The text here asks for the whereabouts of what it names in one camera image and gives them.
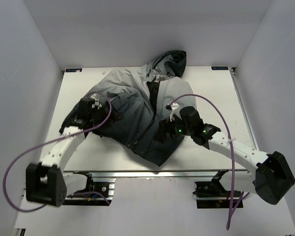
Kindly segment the grey black gradient jacket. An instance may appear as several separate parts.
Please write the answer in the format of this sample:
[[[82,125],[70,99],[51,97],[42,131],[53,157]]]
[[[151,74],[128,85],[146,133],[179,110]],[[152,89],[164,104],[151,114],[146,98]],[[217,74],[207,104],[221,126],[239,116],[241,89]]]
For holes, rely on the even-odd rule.
[[[112,70],[86,93],[112,112],[109,121],[93,132],[163,165],[184,139],[179,136],[164,143],[154,139],[159,122],[170,116],[166,106],[176,98],[181,107],[196,106],[190,84],[182,79],[185,68],[186,52],[172,50],[139,68]]]

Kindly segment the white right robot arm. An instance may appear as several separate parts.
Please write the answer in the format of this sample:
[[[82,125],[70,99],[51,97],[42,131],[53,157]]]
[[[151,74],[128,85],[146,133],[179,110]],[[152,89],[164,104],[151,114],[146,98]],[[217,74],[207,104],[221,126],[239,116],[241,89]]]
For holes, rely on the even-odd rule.
[[[155,139],[162,143],[181,136],[189,136],[199,146],[219,153],[235,162],[246,171],[219,170],[194,194],[199,198],[224,197],[231,190],[258,195],[265,202],[276,205],[295,184],[295,177],[285,156],[277,151],[270,154],[250,148],[238,141],[230,141],[220,128],[204,123],[198,111],[184,107],[179,114],[172,112],[169,118],[159,122]]]

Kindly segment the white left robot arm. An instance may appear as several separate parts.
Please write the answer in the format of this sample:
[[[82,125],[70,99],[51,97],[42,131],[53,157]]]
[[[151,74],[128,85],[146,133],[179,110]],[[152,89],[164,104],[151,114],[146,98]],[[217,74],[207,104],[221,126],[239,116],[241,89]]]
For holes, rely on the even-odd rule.
[[[39,162],[26,168],[26,199],[29,202],[59,207],[66,197],[75,194],[89,196],[94,191],[90,174],[63,171],[77,147],[88,133],[104,125],[112,113],[110,102],[100,103],[94,98],[82,98],[76,111],[64,122],[61,137]]]

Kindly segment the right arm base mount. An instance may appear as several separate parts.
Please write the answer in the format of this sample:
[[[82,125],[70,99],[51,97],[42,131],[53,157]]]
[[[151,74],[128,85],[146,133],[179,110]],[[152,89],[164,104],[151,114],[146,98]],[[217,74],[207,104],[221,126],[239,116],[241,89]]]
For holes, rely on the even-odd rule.
[[[210,181],[196,181],[195,191],[197,209],[227,209],[231,203],[231,191],[226,190],[220,179],[228,170],[219,170]]]

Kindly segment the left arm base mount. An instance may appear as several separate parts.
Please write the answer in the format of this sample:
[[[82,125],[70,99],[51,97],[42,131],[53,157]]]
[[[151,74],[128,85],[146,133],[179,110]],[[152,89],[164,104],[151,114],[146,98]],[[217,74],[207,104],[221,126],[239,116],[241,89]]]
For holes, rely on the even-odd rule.
[[[64,206],[109,206],[114,195],[115,180],[97,177],[89,172],[65,173],[67,188]]]

